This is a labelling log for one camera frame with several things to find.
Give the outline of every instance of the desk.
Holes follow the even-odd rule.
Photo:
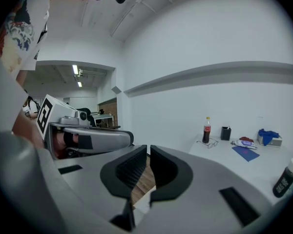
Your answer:
[[[196,141],[202,141],[202,137],[202,135],[198,135]],[[293,158],[293,152],[285,147],[261,146],[257,140],[254,140],[258,149],[252,149],[252,151],[260,156],[247,162],[232,149],[234,145],[231,145],[231,142],[234,139],[225,141],[219,137],[211,136],[211,138],[219,142],[217,146],[208,149],[206,145],[195,141],[189,154],[207,158],[224,165],[258,189],[272,205],[283,199],[283,197],[277,198],[273,195],[272,187],[280,178],[291,158]]]
[[[113,115],[92,115],[92,117],[94,118],[94,120],[98,120],[98,119],[112,119],[113,127],[115,126],[114,116]]]

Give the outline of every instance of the ceiling light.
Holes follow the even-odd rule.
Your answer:
[[[73,65],[74,74],[78,75],[77,65]]]

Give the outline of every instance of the black bottle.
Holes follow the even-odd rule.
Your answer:
[[[289,165],[284,169],[278,182],[274,185],[272,192],[276,197],[282,197],[293,183],[293,158]]]

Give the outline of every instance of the cola bottle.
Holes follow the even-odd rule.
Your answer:
[[[203,135],[203,143],[209,143],[209,134],[210,134],[210,123],[209,117],[206,117],[206,123],[204,125],[204,135]]]

